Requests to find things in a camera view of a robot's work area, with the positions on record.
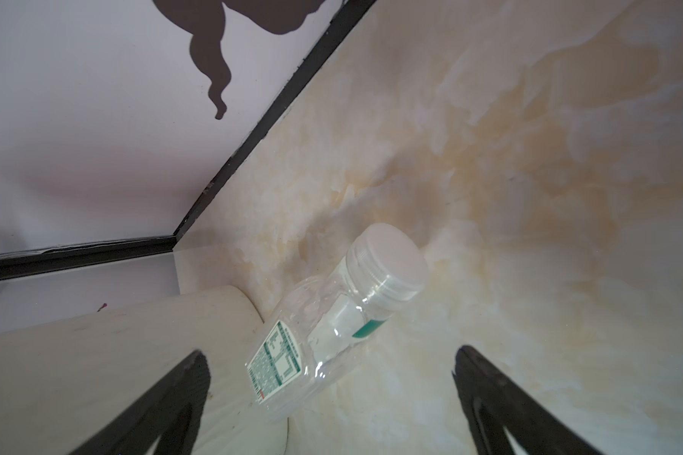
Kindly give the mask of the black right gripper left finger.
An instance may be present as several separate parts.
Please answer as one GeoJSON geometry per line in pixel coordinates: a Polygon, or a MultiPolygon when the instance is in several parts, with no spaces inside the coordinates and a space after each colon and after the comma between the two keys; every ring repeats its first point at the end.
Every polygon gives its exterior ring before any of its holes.
{"type": "Polygon", "coordinates": [[[211,373],[193,351],[75,454],[190,454],[199,433],[211,373]]]}

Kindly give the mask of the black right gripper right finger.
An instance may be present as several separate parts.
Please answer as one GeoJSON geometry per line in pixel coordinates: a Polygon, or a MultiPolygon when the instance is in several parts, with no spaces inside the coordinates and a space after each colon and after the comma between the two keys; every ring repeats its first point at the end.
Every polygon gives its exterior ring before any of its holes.
{"type": "Polygon", "coordinates": [[[598,454],[476,348],[460,347],[453,381],[479,454],[598,454]]]}

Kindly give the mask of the square clear bottle green label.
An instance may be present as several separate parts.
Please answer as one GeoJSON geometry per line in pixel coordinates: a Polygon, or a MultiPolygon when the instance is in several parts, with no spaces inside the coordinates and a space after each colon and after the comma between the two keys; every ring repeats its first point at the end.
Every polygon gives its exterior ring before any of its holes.
{"type": "Polygon", "coordinates": [[[350,371],[368,339],[428,279],[407,234],[369,226],[329,274],[305,279],[280,299],[246,363],[256,406],[271,422],[289,417],[350,371]]]}

